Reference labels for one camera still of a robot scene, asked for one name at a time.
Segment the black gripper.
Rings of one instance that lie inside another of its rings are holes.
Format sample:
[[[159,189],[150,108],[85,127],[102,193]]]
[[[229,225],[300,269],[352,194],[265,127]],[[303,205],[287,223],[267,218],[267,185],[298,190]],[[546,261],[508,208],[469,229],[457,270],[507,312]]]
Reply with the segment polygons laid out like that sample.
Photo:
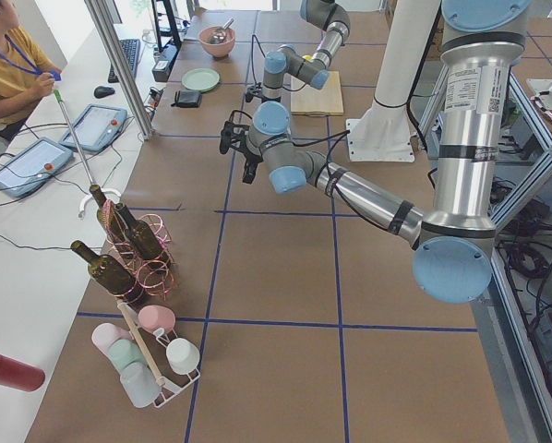
[[[242,182],[252,184],[256,178],[258,164],[262,158],[247,146],[249,125],[236,124],[230,120],[224,122],[220,133],[219,152],[225,155],[229,150],[235,150],[244,155],[247,161],[244,165]]]
[[[260,99],[264,101],[264,95],[262,91],[262,83],[256,82],[253,85],[250,85],[246,88],[245,92],[245,102],[252,102],[254,99]]]

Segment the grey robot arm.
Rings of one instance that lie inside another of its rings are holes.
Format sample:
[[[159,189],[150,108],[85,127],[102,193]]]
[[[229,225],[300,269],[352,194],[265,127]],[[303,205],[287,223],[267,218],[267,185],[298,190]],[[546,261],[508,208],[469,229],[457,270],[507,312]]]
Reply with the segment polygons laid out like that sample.
[[[314,90],[325,87],[333,58],[350,36],[351,20],[347,11],[335,1],[302,1],[299,15],[321,31],[315,51],[304,58],[292,44],[286,43],[266,52],[262,80],[246,89],[246,103],[254,98],[279,102],[286,75],[299,80],[301,86],[307,85]]]
[[[349,15],[333,1],[302,3],[301,17],[323,31],[320,45],[307,59],[289,45],[266,55],[261,104],[249,125],[224,124],[220,151],[243,154],[245,183],[252,183],[264,165],[279,194],[312,185],[343,200],[410,244],[413,274],[424,292],[446,303],[470,302],[486,290],[492,275],[496,227],[487,214],[489,196],[509,72],[524,49],[528,6],[525,1],[401,1],[395,7],[373,102],[350,124],[349,151],[355,161],[408,160],[409,102],[426,49],[442,25],[441,60],[448,79],[431,211],[367,182],[326,154],[297,148],[292,140],[290,115],[280,102],[284,77],[322,89],[334,55],[350,36]]]

